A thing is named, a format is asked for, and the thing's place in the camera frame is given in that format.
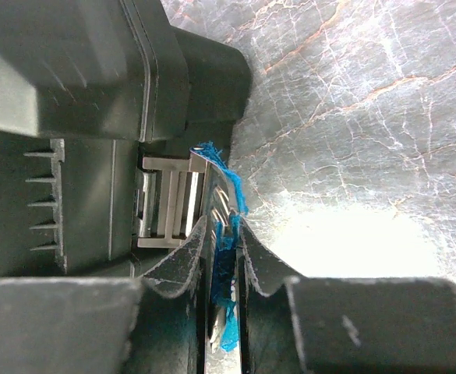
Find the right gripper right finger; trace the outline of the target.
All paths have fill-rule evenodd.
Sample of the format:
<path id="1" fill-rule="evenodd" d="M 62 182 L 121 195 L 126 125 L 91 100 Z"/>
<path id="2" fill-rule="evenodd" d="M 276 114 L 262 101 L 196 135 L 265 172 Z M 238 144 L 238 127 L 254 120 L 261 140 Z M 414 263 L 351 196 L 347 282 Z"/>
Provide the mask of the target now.
<path id="1" fill-rule="evenodd" d="M 244 373 L 456 373 L 456 284 L 311 278 L 239 225 Z"/>

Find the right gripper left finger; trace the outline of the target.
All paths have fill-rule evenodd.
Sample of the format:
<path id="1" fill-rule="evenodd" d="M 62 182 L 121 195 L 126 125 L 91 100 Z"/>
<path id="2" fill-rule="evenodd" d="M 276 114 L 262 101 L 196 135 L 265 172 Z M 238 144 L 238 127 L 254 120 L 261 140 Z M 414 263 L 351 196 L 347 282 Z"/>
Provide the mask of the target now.
<path id="1" fill-rule="evenodd" d="M 205 217 L 142 277 L 0 279 L 0 373 L 202 373 Z"/>

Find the black plastic toolbox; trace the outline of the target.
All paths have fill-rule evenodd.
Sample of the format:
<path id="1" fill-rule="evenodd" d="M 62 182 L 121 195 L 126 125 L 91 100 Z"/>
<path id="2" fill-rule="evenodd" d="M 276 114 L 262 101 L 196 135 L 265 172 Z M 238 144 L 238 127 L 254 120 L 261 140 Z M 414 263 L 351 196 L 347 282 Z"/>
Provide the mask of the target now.
<path id="1" fill-rule="evenodd" d="M 205 217 L 206 350 L 231 347 L 251 82 L 159 1 L 0 1 L 0 279 L 142 277 Z"/>

